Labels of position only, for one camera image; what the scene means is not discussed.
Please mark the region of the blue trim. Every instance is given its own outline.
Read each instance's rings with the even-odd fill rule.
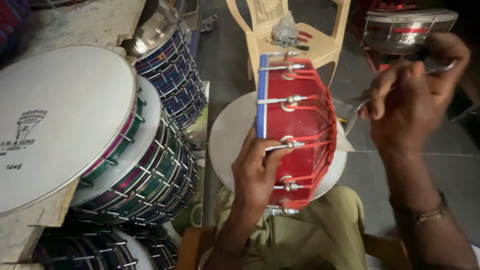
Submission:
[[[265,54],[260,55],[260,68],[266,67],[267,56]],[[258,96],[257,100],[265,99],[265,80],[266,70],[258,71]],[[257,138],[264,137],[264,116],[265,116],[266,104],[257,104]]]

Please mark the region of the floor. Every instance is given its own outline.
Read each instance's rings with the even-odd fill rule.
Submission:
[[[296,23],[307,23],[331,34],[336,7],[329,0],[297,0],[290,6]],[[250,16],[245,0],[237,0],[248,24]],[[198,67],[202,79],[211,82],[208,112],[209,128],[222,109],[236,98],[255,90],[247,77],[245,37],[223,0],[204,0],[203,18],[218,15],[213,31],[200,38]],[[350,27],[345,33],[333,83],[334,98],[344,100],[359,95],[374,78]],[[348,135],[356,152],[348,154],[347,165],[338,184],[354,189],[365,209],[366,232],[388,234],[395,226],[382,160],[369,136],[369,123],[360,121]],[[472,242],[480,244],[480,151],[467,132],[445,120],[425,147],[425,159],[435,184],[445,193],[451,210]],[[214,224],[216,191],[221,181],[207,159],[204,196],[204,223]]]

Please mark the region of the beige plastic chair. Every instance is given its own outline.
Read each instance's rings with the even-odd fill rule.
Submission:
[[[250,17],[252,18],[252,29],[241,17],[235,0],[226,0],[228,9],[235,21],[245,32],[248,47],[248,77],[255,78],[255,85],[258,84],[258,67],[260,65],[260,54],[265,52],[287,51],[293,47],[282,48],[270,44],[272,41],[272,28],[278,24],[288,13],[288,0],[246,0]],[[345,25],[347,24],[348,9],[350,0],[332,0],[337,4],[337,13],[335,27],[332,36],[327,36],[310,25],[299,23],[297,28],[300,31],[307,32],[313,36],[305,45],[310,46],[309,51],[300,51],[297,57],[308,58],[312,61],[315,68],[319,68],[327,63],[334,62],[331,70],[331,77],[328,83],[332,83],[335,74],[338,57],[342,48]]]

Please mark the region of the red drum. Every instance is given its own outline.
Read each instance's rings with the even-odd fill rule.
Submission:
[[[311,201],[332,163],[337,134],[330,91],[308,59],[293,55],[260,56],[257,99],[257,137],[279,140],[280,147],[293,150],[276,171],[270,198],[271,207],[280,206],[284,214]],[[267,148],[267,155],[276,148]]]

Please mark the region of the wooden plank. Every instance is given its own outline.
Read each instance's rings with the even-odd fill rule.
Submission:
[[[36,204],[0,217],[0,265],[29,259],[43,229],[62,225],[77,184],[78,179]]]
[[[23,27],[19,61],[52,49],[93,45],[114,50],[132,38],[146,0],[88,0],[32,13]]]

